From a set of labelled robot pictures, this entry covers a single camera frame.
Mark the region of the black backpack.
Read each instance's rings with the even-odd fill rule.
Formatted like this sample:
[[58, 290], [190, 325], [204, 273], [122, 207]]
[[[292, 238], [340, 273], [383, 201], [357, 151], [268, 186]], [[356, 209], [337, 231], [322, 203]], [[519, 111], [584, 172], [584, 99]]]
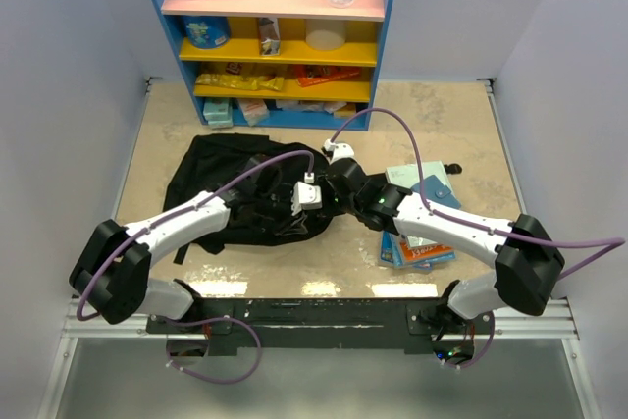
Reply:
[[[205, 252], [217, 255], [228, 245], [279, 246], [306, 241], [323, 233], [336, 216], [324, 188], [323, 174], [329, 162], [323, 153], [300, 142], [279, 143], [262, 134], [208, 134], [196, 136], [181, 160], [166, 190], [163, 208], [173, 209], [200, 191], [213, 191], [243, 172], [276, 156], [308, 151], [314, 156], [315, 183], [322, 190], [323, 206], [297, 216], [265, 216], [253, 208], [244, 183], [235, 188], [243, 198], [227, 226], [193, 242]], [[296, 184], [308, 170], [309, 158], [287, 158], [266, 168], [281, 168], [286, 180]]]

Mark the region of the blue wallet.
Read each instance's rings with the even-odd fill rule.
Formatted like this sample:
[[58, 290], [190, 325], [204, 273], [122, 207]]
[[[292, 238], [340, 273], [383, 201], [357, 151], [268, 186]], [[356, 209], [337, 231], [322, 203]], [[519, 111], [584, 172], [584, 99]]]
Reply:
[[451, 188], [442, 183], [441, 180], [435, 176], [430, 175], [425, 177], [420, 183], [416, 183], [411, 188], [416, 193], [419, 193], [423, 189], [423, 195], [430, 201], [441, 204], [452, 209], [460, 209], [461, 203], [454, 196]]

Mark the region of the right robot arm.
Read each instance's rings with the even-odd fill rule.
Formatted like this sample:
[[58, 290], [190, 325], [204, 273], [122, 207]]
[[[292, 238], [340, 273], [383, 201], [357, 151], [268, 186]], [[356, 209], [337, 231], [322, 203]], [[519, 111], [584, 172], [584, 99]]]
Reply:
[[367, 228], [425, 237], [490, 267], [488, 274], [450, 283], [420, 311], [423, 323], [457, 334], [501, 307], [529, 316], [544, 313], [565, 261], [537, 219], [483, 218], [423, 200], [417, 192], [367, 175], [352, 158], [331, 163], [324, 180], [341, 211]]

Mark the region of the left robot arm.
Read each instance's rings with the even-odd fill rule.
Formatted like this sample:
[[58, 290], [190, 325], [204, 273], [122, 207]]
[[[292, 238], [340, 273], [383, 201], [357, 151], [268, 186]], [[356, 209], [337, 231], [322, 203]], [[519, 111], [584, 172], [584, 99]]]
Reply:
[[196, 331], [203, 309], [194, 303], [191, 290], [178, 282], [152, 279], [151, 268], [194, 240], [223, 230], [243, 201], [236, 187], [253, 182], [263, 170], [255, 166], [213, 192], [202, 191], [184, 204], [137, 223], [100, 223], [69, 278], [79, 295], [77, 319], [100, 316], [115, 325], [134, 314], [148, 314], [169, 319], [182, 333]]

